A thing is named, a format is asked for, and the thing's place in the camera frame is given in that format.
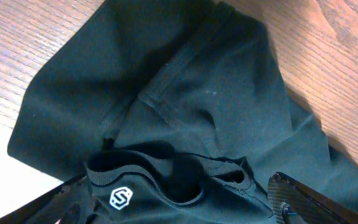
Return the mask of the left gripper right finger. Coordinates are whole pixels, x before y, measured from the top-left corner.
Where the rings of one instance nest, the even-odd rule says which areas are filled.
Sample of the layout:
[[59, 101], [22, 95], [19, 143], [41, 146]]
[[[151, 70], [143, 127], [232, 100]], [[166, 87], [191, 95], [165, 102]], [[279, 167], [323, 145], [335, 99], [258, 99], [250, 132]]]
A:
[[269, 178], [268, 200], [278, 224], [358, 224], [358, 213], [282, 172]]

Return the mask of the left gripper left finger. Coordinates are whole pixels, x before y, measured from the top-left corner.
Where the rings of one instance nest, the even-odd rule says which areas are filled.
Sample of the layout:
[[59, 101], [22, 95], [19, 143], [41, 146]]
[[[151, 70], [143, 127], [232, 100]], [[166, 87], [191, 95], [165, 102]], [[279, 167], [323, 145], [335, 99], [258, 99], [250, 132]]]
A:
[[74, 177], [0, 218], [0, 224], [86, 223], [91, 213], [87, 176]]

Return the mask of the black athletic pants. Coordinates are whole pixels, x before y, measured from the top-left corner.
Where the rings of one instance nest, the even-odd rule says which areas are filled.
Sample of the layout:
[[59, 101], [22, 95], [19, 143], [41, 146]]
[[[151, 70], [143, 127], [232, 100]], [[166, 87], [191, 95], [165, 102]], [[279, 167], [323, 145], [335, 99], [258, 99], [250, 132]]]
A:
[[31, 81], [7, 151], [66, 184], [29, 223], [274, 223], [277, 171], [358, 212], [358, 168], [225, 3], [104, 2]]

